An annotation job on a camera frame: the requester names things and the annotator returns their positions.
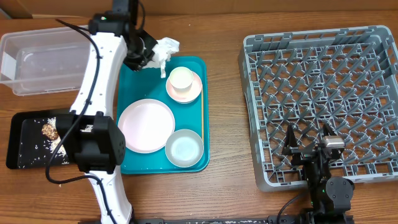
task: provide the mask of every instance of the small bowl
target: small bowl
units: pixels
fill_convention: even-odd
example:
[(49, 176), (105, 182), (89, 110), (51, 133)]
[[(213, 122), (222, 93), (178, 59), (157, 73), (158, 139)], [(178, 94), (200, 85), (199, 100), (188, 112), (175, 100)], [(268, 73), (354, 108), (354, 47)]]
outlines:
[(191, 89), (193, 73), (189, 68), (177, 67), (170, 72), (169, 80), (176, 92), (185, 93)]
[(167, 159), (178, 167), (190, 167), (201, 159), (205, 147), (201, 137), (194, 131), (181, 129), (174, 132), (166, 142)]

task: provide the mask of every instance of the teal tray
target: teal tray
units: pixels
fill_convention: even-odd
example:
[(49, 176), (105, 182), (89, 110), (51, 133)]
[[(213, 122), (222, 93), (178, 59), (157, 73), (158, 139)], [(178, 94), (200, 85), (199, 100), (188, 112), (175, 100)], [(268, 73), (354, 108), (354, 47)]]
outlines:
[[(203, 84), (201, 95), (192, 103), (182, 105), (171, 99), (165, 89), (170, 72), (184, 66), (199, 75)], [(198, 57), (172, 57), (166, 64), (166, 78), (160, 78), (159, 68), (146, 68), (133, 72), (123, 65), (120, 69), (117, 120), (131, 103), (141, 99), (155, 99), (165, 103), (173, 112), (175, 130), (191, 129), (204, 139), (205, 152), (194, 166), (181, 168), (173, 165), (167, 158), (164, 147), (150, 154), (140, 154), (126, 150), (121, 165), (122, 174), (166, 174), (178, 172), (199, 172), (210, 160), (209, 112), (207, 95), (206, 64)]]

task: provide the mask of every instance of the plastic container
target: plastic container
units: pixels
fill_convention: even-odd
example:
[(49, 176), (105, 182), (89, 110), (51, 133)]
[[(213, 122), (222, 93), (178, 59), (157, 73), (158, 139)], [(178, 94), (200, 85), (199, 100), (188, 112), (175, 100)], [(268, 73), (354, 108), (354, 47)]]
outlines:
[(4, 34), (0, 41), (0, 83), (15, 95), (78, 90), (90, 42), (68, 27)]
[[(198, 74), (202, 80), (203, 91), (193, 102), (183, 105), (177, 103), (166, 92), (165, 84), (170, 72), (176, 67), (187, 67)], [(175, 118), (175, 131), (189, 129), (196, 132), (203, 140), (204, 152), (201, 159), (190, 167), (177, 167), (166, 156), (165, 147), (148, 153), (136, 153), (126, 150), (122, 174), (166, 174), (179, 172), (199, 172), (210, 160), (210, 135), (206, 64), (198, 57), (172, 57), (166, 64), (167, 77), (160, 77), (160, 69), (146, 68), (133, 72), (123, 65), (119, 76), (118, 118), (133, 102), (141, 99), (155, 99), (166, 104)]]
[(299, 148), (314, 147), (325, 123), (344, 140), (332, 175), (397, 180), (397, 55), (385, 26), (247, 36), (239, 69), (259, 189), (307, 186), (302, 168), (281, 154), (290, 124)]

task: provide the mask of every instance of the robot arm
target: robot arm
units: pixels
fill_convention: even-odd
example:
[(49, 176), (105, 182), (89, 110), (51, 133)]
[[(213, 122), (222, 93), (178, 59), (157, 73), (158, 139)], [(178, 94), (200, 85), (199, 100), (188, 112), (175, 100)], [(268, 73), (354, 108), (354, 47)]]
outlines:
[(345, 149), (344, 141), (326, 123), (323, 137), (315, 147), (299, 149), (290, 124), (286, 132), (282, 154), (292, 156), (293, 166), (303, 166), (303, 178), (307, 180), (313, 208), (304, 208), (296, 218), (296, 224), (353, 224), (353, 217), (345, 212), (351, 209), (354, 183), (343, 177), (332, 177), (329, 162), (340, 159)]
[[(113, 120), (113, 98), (121, 65), (140, 70), (154, 56), (156, 40), (142, 27), (135, 29), (137, 6), (138, 0), (114, 0), (114, 11), (96, 14), (90, 21), (91, 39), (99, 52), (91, 46), (83, 83), (70, 114), (57, 116), (61, 138), (71, 131), (63, 143), (69, 160), (85, 175), (101, 180), (102, 186), (89, 179), (101, 209), (102, 224), (125, 224), (134, 219), (121, 178), (126, 141)], [(100, 63), (94, 82), (97, 57)], [(83, 110), (93, 83), (90, 105)]]
[[(99, 32), (96, 35), (92, 35), (91, 38), (98, 46), (100, 56), (103, 60), (101, 60), (100, 63), (98, 81), (95, 85), (93, 96), (91, 97), (91, 105), (87, 108), (85, 115), (95, 116), (97, 113), (103, 113), (104, 116), (112, 118), (116, 82), (118, 80), (119, 70), (127, 54), (127, 45), (123, 37), (116, 37), (112, 33)], [(96, 57), (96, 51), (94, 47), (91, 46), (83, 83), (70, 109), (70, 111), (75, 111), (76, 114), (81, 113), (91, 84), (93, 83), (96, 69)], [(124, 191), (120, 166), (116, 166), (112, 174), (108, 174), (107, 171), (102, 170), (91, 170), (86, 173), (86, 175), (94, 175), (102, 180), (108, 206), (111, 209), (116, 223), (129, 223), (132, 215), (132, 206)], [(110, 216), (107, 215), (100, 186), (94, 179), (89, 180), (93, 186), (101, 209), (101, 223), (113, 223)]]

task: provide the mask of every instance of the pink plate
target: pink plate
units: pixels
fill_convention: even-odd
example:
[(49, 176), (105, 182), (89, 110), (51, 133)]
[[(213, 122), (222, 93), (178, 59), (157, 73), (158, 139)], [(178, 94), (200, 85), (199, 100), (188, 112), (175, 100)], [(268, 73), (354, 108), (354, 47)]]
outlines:
[(200, 77), (195, 72), (192, 72), (192, 73), (193, 73), (192, 86), (191, 86), (191, 89), (189, 89), (186, 93), (177, 93), (174, 90), (172, 84), (170, 83), (170, 79), (168, 78), (166, 81), (167, 94), (173, 100), (177, 101), (178, 103), (182, 103), (182, 104), (191, 103), (201, 93), (202, 84), (201, 84)]
[(128, 149), (150, 153), (162, 149), (174, 132), (175, 120), (170, 108), (159, 100), (143, 99), (129, 105), (119, 118), (119, 129)]

